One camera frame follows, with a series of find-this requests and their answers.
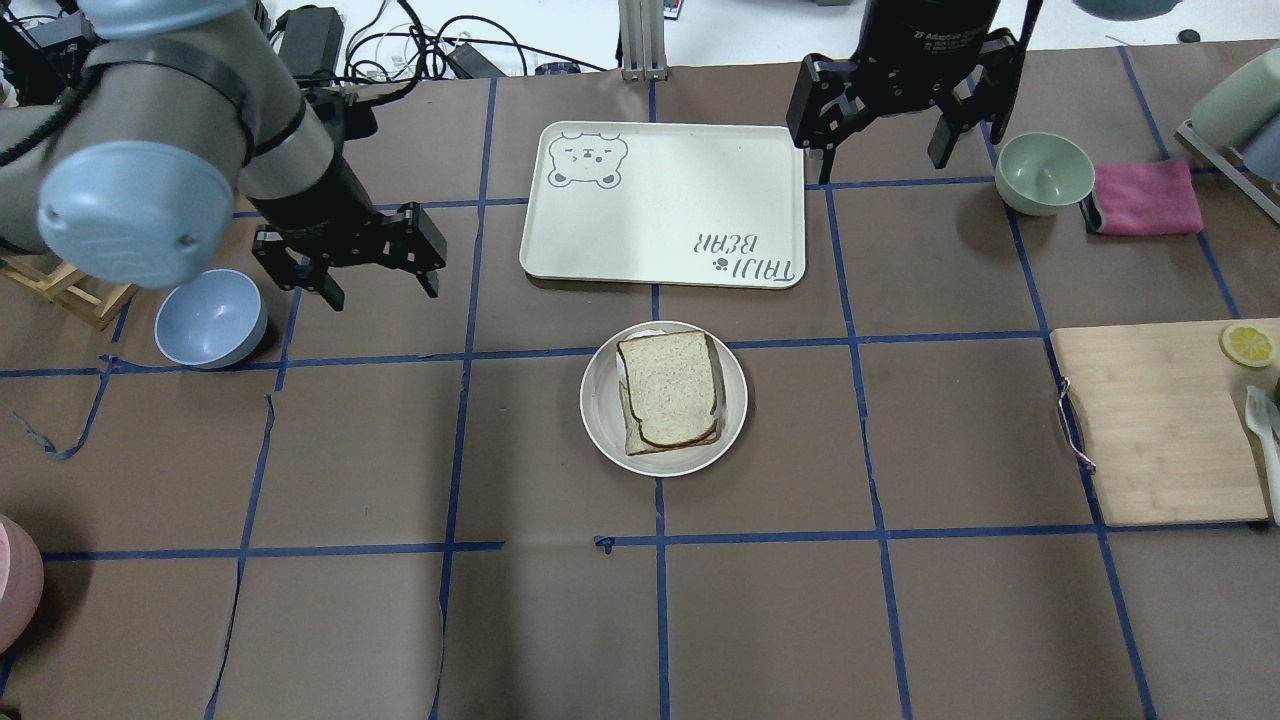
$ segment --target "lemon half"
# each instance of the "lemon half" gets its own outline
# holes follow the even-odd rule
[[[1222,352],[1245,368],[1266,368],[1276,359],[1276,343],[1248,323],[1231,323],[1219,338]]]

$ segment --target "bear face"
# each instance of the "bear face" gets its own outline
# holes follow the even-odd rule
[[[618,136],[593,133],[561,133],[548,147],[552,172],[547,181],[554,187],[571,182],[594,182],[609,190],[622,182],[622,159],[627,143]]]

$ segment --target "folded cloth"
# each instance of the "folded cloth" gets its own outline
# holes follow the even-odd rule
[[[1080,201],[1089,231],[1102,234],[1192,234],[1204,229],[1187,160],[1098,165]]]

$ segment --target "metal handle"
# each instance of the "metal handle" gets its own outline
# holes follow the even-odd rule
[[[1071,452],[1075,454],[1075,459],[1084,465],[1089,473],[1098,469],[1097,462],[1089,460],[1089,456],[1084,454],[1083,450],[1076,447],[1075,441],[1071,439],[1071,429],[1066,421],[1066,391],[1071,388],[1071,378],[1062,378],[1062,387],[1059,388],[1057,393],[1057,421],[1062,425],[1062,437],[1066,438],[1066,445],[1071,446]]]

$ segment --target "toast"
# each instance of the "toast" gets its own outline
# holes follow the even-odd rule
[[[627,443],[628,455],[714,442],[716,350],[707,333],[630,338],[618,343],[618,355],[627,378],[620,389],[628,430],[635,423],[635,432],[628,432],[634,441]]]

